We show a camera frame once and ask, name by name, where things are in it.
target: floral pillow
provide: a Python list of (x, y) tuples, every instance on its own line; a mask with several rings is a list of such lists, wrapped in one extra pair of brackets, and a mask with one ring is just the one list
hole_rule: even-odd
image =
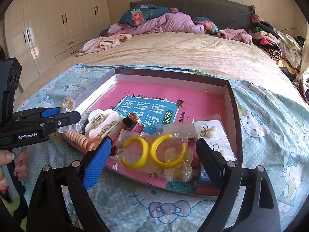
[(128, 24), (132, 27), (141, 25), (142, 23), (158, 18), (166, 13), (178, 13), (177, 8), (160, 7), (151, 4), (139, 4), (123, 14), (119, 23)]
[(204, 25), (205, 29), (207, 30), (207, 33), (210, 35), (216, 35), (218, 33), (218, 27), (206, 17), (195, 17), (192, 18), (192, 21), (195, 24)]

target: white wardrobe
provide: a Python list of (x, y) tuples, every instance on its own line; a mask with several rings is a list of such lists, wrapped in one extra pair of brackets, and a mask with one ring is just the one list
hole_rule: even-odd
[(10, 57), (20, 62), (20, 86), (97, 38), (111, 24), (107, 0), (13, 0), (4, 16)]

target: light blue bedsheet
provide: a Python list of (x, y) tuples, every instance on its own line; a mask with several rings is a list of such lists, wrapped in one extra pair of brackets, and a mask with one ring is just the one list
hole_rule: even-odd
[[(57, 107), (66, 96), (76, 98), (90, 84), (113, 68), (158, 69), (218, 77), (205, 72), (161, 66), (85, 66), (78, 64), (60, 74), (26, 100), (18, 110)], [(284, 230), (302, 207), (309, 193), (309, 110), (283, 96), (247, 81), (229, 79), (239, 111), (243, 167), (263, 165), (271, 179)], [(41, 168), (64, 167), (83, 157), (59, 136), (27, 147), (29, 159), (26, 200), (30, 201)], [(196, 231), (214, 201), (169, 193), (139, 184), (104, 169), (89, 191), (98, 213), (111, 231)], [(227, 226), (234, 224), (244, 188)], [(79, 222), (72, 204), (70, 217)]]

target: green label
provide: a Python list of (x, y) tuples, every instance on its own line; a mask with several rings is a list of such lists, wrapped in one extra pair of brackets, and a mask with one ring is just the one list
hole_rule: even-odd
[(171, 110), (166, 111), (164, 114), (164, 118), (162, 120), (162, 124), (169, 124), (171, 122), (172, 116), (173, 116), (173, 111)]

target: screw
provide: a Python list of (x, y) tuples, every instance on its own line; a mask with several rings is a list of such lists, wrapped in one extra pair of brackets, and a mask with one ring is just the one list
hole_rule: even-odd
[(72, 166), (73, 167), (78, 167), (79, 165), (80, 165), (80, 161), (79, 160), (76, 160), (76, 161), (72, 162)]
[(44, 172), (47, 172), (49, 169), (50, 169), (50, 166), (49, 166), (49, 165), (46, 165), (46, 166), (43, 167), (43, 171), (44, 171)]
[(265, 168), (263, 166), (257, 166), (257, 170), (259, 170), (260, 172), (264, 172)]
[(229, 167), (235, 167), (235, 162), (233, 162), (233, 161), (231, 161), (231, 160), (229, 160), (229, 161), (227, 162), (227, 164), (228, 164)]

